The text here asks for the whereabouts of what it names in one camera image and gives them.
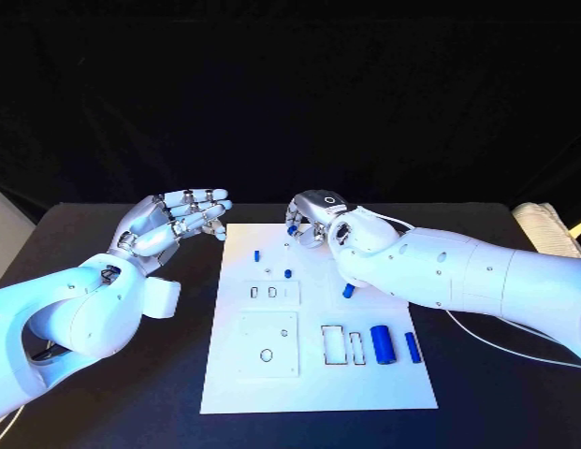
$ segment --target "blue cylinder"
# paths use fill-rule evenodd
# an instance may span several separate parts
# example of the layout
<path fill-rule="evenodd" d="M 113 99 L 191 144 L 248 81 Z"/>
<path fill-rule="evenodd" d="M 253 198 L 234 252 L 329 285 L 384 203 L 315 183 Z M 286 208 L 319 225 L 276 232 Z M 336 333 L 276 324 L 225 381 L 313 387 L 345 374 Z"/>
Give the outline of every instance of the blue cylinder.
<path fill-rule="evenodd" d="M 416 344 L 414 334 L 411 332 L 405 333 L 408 353 L 411 354 L 411 361 L 414 363 L 421 363 L 421 353 L 418 351 L 418 345 Z"/>
<path fill-rule="evenodd" d="M 371 339 L 374 340 L 375 359 L 380 365 L 388 365 L 395 362 L 394 344 L 391 335 L 388 335 L 387 326 L 371 327 Z"/>
<path fill-rule="evenodd" d="M 343 288 L 343 297 L 351 297 L 354 295 L 355 285 L 346 284 L 346 287 Z"/>

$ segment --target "white robotic arm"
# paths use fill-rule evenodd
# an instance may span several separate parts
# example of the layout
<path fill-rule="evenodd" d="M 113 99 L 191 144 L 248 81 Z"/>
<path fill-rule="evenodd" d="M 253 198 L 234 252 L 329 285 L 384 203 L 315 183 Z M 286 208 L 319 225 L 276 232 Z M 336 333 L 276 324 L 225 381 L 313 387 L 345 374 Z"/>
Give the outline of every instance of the white robotic arm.
<path fill-rule="evenodd" d="M 300 232 L 302 217 L 312 226 Z M 351 285 L 374 285 L 416 304 L 505 318 L 550 335 L 581 357 L 581 259 L 495 246 L 453 232 L 404 234 L 329 191 L 299 194 L 289 233 L 309 248 L 328 241 Z"/>
<path fill-rule="evenodd" d="M 219 189 L 147 196 L 120 222 L 107 253 L 0 289 L 0 416 L 126 346 L 142 314 L 173 316 L 179 283 L 147 275 L 180 239 L 205 232 L 225 240 L 218 221 L 232 207 L 225 198 Z M 32 358 L 20 338 L 25 325 L 68 351 Z"/>

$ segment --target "white board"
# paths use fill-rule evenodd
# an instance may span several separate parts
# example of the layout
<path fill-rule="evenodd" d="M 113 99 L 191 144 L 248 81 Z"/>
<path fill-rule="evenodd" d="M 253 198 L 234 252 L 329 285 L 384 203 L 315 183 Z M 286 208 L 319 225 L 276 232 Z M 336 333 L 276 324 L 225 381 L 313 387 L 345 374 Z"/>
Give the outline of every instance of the white board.
<path fill-rule="evenodd" d="M 230 224 L 227 236 L 199 412 L 436 409 L 426 355 L 414 364 L 405 343 L 405 332 L 416 335 L 408 303 L 372 287 L 343 298 L 345 281 L 326 245 L 303 248 L 283 224 Z M 297 283 L 299 292 L 283 282 Z M 253 285 L 260 286 L 260 300 L 251 298 Z M 279 300 L 267 296 L 267 285 L 279 287 Z M 398 361 L 390 365 L 375 359 L 369 328 L 377 325 L 391 333 Z M 322 326 L 342 326 L 345 365 L 325 364 Z M 364 365 L 354 363 L 351 332 L 361 333 Z M 266 349 L 273 353 L 267 362 Z"/>

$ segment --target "white paper sheet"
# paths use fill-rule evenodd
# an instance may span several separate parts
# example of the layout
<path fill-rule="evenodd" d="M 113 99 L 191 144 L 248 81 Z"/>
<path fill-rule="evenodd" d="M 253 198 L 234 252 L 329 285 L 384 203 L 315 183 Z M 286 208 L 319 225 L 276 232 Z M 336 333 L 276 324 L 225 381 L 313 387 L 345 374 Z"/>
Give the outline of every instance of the white paper sheet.
<path fill-rule="evenodd" d="M 315 250 L 305 249 L 287 236 L 283 224 L 230 224 L 227 235 L 199 412 L 436 409 L 426 362 L 411 362 L 405 344 L 405 332 L 416 334 L 408 303 L 372 287 L 356 289 L 352 298 L 343 298 L 345 282 L 326 245 Z M 260 251 L 258 262 L 254 261 L 255 250 Z M 273 299 L 253 301 L 250 282 L 283 282 L 287 269 L 293 271 L 290 281 L 300 283 L 300 301 L 297 303 L 293 298 L 267 307 Z M 244 314 L 250 316 L 247 313 L 268 311 L 297 314 L 299 335 L 292 337 L 299 339 L 299 375 L 293 377 L 266 377 L 266 372 L 274 372 L 267 362 L 260 362 L 260 369 L 250 365 L 255 363 L 251 354 L 267 349 L 264 336 L 268 333 L 266 329 L 260 333 L 263 337 L 245 339 L 240 320 Z M 346 365 L 323 363 L 325 325 L 343 327 Z M 380 365 L 375 360 L 369 333 L 375 325 L 387 325 L 390 329 L 398 356 L 391 365 Z M 351 332 L 362 336 L 365 365 L 354 364 Z M 273 361 L 283 360 L 287 364 L 297 355 L 286 352 L 292 351 L 292 345 L 286 345 L 290 348 L 286 350 L 279 343 L 270 340 L 270 345 L 279 348 L 276 351 L 283 351 Z"/>

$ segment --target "rectangular outline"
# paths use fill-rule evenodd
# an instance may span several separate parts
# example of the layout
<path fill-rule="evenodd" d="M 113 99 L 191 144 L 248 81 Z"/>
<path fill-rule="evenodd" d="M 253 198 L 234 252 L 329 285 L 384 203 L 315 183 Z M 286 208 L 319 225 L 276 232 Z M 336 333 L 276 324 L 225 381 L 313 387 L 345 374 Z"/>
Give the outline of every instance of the rectangular outline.
<path fill-rule="evenodd" d="M 328 363 L 326 358 L 326 335 L 323 333 L 325 327 L 338 327 L 342 332 L 342 345 L 343 345 L 343 363 Z M 343 326 L 342 325 L 322 325 L 322 344 L 323 344 L 323 364 L 325 365 L 348 365 L 348 353 L 346 353 L 346 345 L 343 344 Z"/>
<path fill-rule="evenodd" d="M 355 345 L 354 345 L 354 334 L 358 334 L 358 337 L 361 338 L 361 349 L 362 349 L 362 363 L 358 363 L 355 361 Z M 351 354 L 354 355 L 354 365 L 358 365 L 359 367 L 367 364 L 367 360 L 364 358 L 364 347 L 362 347 L 362 334 L 359 332 L 349 332 L 348 333 L 348 339 L 351 340 Z"/>

